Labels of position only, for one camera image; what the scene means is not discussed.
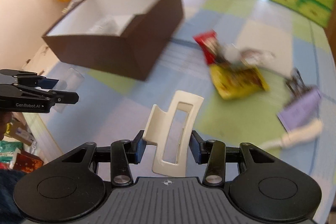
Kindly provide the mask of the person hand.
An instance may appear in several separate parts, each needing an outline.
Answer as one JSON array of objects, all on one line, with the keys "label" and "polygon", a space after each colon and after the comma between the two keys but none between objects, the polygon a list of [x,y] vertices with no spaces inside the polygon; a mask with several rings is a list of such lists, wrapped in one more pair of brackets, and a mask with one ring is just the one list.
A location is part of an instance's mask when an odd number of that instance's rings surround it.
[{"label": "person hand", "polygon": [[7,132],[7,124],[11,122],[11,112],[0,112],[0,140],[3,140]]}]

